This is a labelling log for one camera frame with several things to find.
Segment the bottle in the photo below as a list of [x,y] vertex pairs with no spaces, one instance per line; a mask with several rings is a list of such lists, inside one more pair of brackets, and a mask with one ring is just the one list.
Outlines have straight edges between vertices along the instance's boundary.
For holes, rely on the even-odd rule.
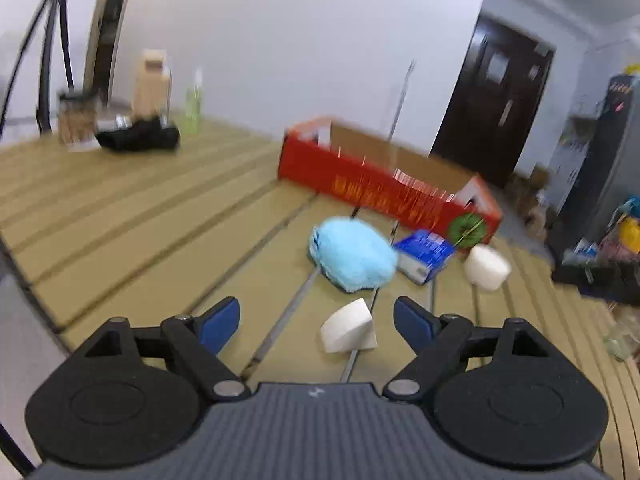
[[200,102],[202,100],[202,69],[197,69],[193,78],[193,87],[187,90],[184,105],[184,133],[196,135],[200,130]]

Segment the door handle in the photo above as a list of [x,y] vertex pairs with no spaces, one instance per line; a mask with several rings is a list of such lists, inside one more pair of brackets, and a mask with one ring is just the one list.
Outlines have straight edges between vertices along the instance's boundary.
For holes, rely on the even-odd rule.
[[504,110],[502,111],[502,117],[500,117],[500,122],[498,123],[498,127],[501,128],[504,126],[504,123],[507,121],[507,117],[509,117],[509,112],[511,112],[511,107],[513,106],[513,99],[509,99],[507,104],[504,105]]

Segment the white block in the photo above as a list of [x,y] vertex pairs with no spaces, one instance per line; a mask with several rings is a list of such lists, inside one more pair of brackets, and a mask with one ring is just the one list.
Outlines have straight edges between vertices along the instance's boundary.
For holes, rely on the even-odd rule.
[[466,278],[484,290],[497,290],[511,273],[511,265],[489,246],[478,244],[465,262]]
[[367,303],[360,298],[332,314],[320,327],[320,339],[327,353],[376,348],[376,331]]

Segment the table surface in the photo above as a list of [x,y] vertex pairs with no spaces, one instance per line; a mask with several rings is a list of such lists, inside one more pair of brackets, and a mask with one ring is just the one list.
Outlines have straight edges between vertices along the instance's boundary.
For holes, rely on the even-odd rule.
[[[319,328],[356,298],[370,305],[372,293],[336,289],[315,271],[306,244],[314,226],[353,207],[278,181],[279,143],[214,121],[202,130],[183,137],[177,153],[71,153],[52,136],[2,151],[0,232],[26,292],[70,348],[111,316],[149,326],[235,296],[241,326],[220,353],[232,371],[247,367],[287,312],[251,368],[251,386],[340,381],[349,356],[322,352]],[[389,218],[368,210],[358,217],[390,236]],[[606,353],[606,306],[555,286],[546,261],[498,237],[492,244],[513,267],[494,293],[469,285],[458,258],[426,286],[397,273],[373,308],[379,346],[359,353],[350,381],[380,389],[414,357],[393,326],[398,296],[483,326],[524,317],[607,401],[609,426],[594,464],[616,480],[638,480],[640,375],[632,360]]]

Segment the gray ribbed surface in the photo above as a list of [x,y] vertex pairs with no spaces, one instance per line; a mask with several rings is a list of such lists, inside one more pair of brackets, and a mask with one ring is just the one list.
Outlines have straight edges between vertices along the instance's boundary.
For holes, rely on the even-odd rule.
[[46,463],[33,480],[602,480],[587,464],[517,473],[473,462],[443,443],[420,409],[380,399],[369,384],[264,384],[220,404],[162,458],[88,472]]

